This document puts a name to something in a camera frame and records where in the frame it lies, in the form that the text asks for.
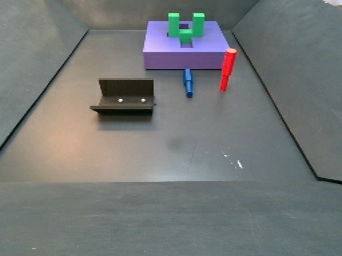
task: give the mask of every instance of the blue stick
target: blue stick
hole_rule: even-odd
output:
[[[193,94],[193,81],[192,81],[192,73],[191,69],[184,69],[184,86],[185,86],[185,93],[187,97],[192,98]]]

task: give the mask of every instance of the purple platform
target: purple platform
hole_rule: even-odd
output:
[[[168,22],[149,21],[144,40],[145,69],[220,69],[228,43],[216,21],[205,21],[204,36],[192,38],[192,48],[181,48],[180,40],[167,37]]]

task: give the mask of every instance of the green object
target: green object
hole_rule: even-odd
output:
[[[204,13],[193,13],[192,17],[192,36],[203,37],[204,32]]]
[[[179,13],[168,13],[168,36],[179,37]]]
[[[179,29],[179,39],[181,44],[191,44],[192,30]]]
[[[204,13],[192,14],[192,28],[179,28],[179,13],[168,13],[168,36],[179,37],[181,44],[191,44],[192,37],[203,37],[204,35]]]

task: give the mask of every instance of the black bracket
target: black bracket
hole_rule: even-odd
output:
[[[98,79],[101,100],[90,109],[100,114],[151,113],[155,106],[153,79]]]

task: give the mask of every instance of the red peg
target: red peg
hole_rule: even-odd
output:
[[[223,61],[223,65],[221,65],[221,80],[220,80],[220,87],[219,87],[220,91],[223,91],[223,92],[227,90],[228,79],[229,79],[229,75],[232,73],[236,54],[237,54],[237,51],[232,48],[229,48],[225,51],[224,61]]]

